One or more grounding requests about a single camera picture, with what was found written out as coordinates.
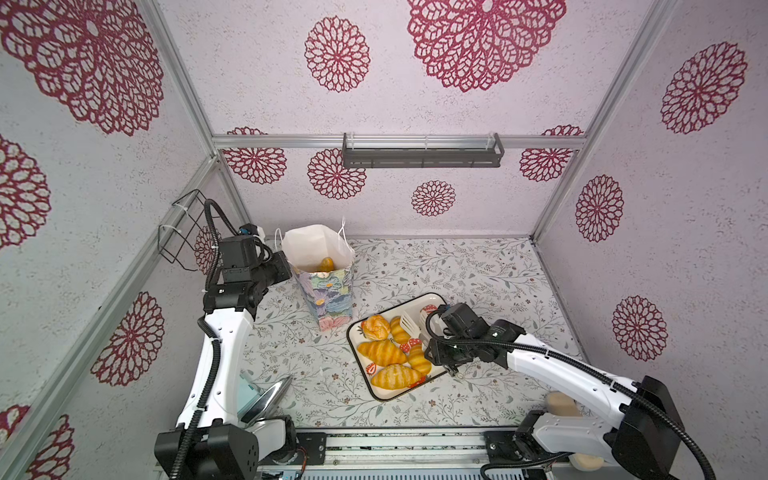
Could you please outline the striped oval bread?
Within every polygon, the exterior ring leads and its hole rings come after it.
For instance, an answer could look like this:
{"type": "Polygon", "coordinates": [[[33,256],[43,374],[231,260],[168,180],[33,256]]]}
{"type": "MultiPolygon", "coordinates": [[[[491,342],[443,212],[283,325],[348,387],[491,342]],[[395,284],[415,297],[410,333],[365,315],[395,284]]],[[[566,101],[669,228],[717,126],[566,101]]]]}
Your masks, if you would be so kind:
{"type": "Polygon", "coordinates": [[[433,364],[426,359],[422,344],[413,345],[407,354],[407,359],[410,367],[417,371],[421,377],[426,377],[431,373],[433,364]]]}

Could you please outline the steel tongs with cream tips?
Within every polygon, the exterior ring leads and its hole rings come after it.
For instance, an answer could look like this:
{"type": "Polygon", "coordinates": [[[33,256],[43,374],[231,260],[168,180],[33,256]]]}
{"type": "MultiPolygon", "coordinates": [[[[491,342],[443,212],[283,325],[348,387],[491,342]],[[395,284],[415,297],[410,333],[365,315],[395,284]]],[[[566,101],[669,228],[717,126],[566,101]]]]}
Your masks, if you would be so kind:
{"type": "Polygon", "coordinates": [[[419,339],[422,343],[422,348],[425,349],[429,345],[429,336],[426,334],[423,323],[418,319],[412,318],[407,313],[402,313],[401,327],[409,334],[411,338],[419,339]]]}

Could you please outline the floral paper bag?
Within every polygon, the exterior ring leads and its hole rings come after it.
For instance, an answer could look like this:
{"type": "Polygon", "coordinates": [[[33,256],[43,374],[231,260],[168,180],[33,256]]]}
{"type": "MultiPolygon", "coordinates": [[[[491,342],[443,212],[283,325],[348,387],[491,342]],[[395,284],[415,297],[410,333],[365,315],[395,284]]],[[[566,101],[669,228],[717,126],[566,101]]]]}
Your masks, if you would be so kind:
{"type": "Polygon", "coordinates": [[[287,232],[277,229],[275,246],[291,266],[305,303],[322,331],[351,321],[353,316],[352,267],[356,253],[346,236],[346,221],[336,228],[313,224],[287,232]],[[333,272],[317,272],[321,260],[331,257],[333,272]]]}

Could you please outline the striped long roll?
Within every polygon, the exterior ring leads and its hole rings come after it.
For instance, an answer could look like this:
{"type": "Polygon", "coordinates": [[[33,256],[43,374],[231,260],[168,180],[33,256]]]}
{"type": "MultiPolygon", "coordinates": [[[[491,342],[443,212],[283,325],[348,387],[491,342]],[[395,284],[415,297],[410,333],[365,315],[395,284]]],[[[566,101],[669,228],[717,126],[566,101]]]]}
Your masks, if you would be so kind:
{"type": "Polygon", "coordinates": [[[331,257],[323,258],[316,269],[317,272],[333,272],[335,270],[336,265],[331,257]]]}

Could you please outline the small oval bread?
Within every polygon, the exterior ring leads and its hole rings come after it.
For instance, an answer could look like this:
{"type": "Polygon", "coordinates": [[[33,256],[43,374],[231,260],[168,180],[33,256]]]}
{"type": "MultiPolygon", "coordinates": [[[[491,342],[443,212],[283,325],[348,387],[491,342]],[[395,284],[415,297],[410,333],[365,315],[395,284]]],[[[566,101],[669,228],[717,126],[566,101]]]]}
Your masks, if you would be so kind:
{"type": "Polygon", "coordinates": [[[402,327],[400,316],[396,316],[390,321],[390,331],[393,340],[399,345],[407,344],[411,339],[411,336],[402,327]]]}

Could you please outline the croissant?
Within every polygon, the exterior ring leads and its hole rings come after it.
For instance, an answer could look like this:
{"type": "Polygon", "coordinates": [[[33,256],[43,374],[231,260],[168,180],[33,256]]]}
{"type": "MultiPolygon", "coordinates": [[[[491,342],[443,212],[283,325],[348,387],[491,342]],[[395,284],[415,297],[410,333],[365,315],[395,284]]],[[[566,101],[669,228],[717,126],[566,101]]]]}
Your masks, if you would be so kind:
{"type": "Polygon", "coordinates": [[[364,342],[356,347],[356,351],[382,367],[400,365],[407,361],[406,355],[390,340],[364,342]]]}
{"type": "Polygon", "coordinates": [[[402,364],[394,364],[383,368],[370,380],[374,387],[384,390],[399,390],[410,388],[422,379],[422,375],[415,369],[402,364]]]}

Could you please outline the round bun bread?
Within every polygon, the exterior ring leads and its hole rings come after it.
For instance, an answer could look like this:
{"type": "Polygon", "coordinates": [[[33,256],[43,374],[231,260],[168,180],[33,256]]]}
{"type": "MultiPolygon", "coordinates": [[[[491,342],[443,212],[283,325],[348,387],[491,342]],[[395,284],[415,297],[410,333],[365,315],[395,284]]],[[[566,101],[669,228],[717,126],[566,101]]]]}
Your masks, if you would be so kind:
{"type": "Polygon", "coordinates": [[[391,327],[388,320],[381,315],[373,315],[361,323],[363,336],[371,341],[387,340],[391,327]]]}

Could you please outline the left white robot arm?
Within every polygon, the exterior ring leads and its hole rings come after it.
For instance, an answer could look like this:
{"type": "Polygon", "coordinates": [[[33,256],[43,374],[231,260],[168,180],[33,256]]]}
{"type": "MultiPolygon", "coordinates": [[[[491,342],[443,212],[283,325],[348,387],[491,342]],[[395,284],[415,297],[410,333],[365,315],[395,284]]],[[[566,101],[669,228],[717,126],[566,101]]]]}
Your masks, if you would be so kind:
{"type": "Polygon", "coordinates": [[[190,395],[175,427],[158,434],[154,454],[171,479],[255,479],[267,460],[286,460],[299,449],[287,416],[246,428],[238,415],[240,362],[247,332],[270,286],[291,276],[283,252],[265,261],[227,253],[210,271],[197,325],[203,347],[190,395]]]}

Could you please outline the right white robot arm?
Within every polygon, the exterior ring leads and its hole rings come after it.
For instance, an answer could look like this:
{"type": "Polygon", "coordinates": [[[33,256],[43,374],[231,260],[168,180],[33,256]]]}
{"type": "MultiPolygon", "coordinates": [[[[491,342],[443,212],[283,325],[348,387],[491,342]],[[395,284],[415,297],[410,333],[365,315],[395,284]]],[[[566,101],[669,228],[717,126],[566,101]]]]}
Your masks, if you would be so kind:
{"type": "Polygon", "coordinates": [[[685,428],[661,381],[646,376],[641,382],[599,371],[565,355],[515,324],[498,320],[487,324],[479,318],[465,325],[450,321],[442,336],[431,322],[427,358],[455,372],[457,367],[479,359],[535,377],[586,406],[608,427],[591,439],[586,433],[544,433],[544,417],[534,422],[530,436],[550,456],[606,453],[624,470],[639,479],[670,479],[671,467],[685,428]]]}

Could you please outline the strawberry pattern tray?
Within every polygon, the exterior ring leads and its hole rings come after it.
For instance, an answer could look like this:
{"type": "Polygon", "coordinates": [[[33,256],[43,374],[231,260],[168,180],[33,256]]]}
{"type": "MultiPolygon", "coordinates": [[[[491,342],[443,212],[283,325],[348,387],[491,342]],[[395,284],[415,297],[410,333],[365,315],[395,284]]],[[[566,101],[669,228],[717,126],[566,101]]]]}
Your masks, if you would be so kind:
{"type": "Polygon", "coordinates": [[[426,315],[445,303],[427,293],[353,323],[346,332],[365,387],[387,402],[447,374],[427,360],[426,315]]]}

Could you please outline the teal sponge block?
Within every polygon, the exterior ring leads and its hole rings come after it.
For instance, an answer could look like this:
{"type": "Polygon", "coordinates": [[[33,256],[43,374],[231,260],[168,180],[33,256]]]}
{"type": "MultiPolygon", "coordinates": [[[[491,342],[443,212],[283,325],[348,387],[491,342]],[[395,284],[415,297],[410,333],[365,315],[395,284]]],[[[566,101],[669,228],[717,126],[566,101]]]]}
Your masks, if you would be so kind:
{"type": "Polygon", "coordinates": [[[262,388],[256,385],[246,372],[240,372],[237,389],[237,416],[241,422],[244,422],[244,418],[262,394],[262,388]]]}

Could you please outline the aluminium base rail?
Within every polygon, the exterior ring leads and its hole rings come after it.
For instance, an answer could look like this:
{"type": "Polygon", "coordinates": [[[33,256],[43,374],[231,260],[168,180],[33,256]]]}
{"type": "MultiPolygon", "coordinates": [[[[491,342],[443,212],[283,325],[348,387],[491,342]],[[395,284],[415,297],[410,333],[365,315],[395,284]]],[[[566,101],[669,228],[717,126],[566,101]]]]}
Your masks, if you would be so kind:
{"type": "Polygon", "coordinates": [[[250,428],[215,421],[159,434],[154,454],[171,479],[257,479],[264,470],[308,479],[319,470],[521,472],[546,464],[542,448],[515,427],[295,428],[286,418],[250,428]]]}

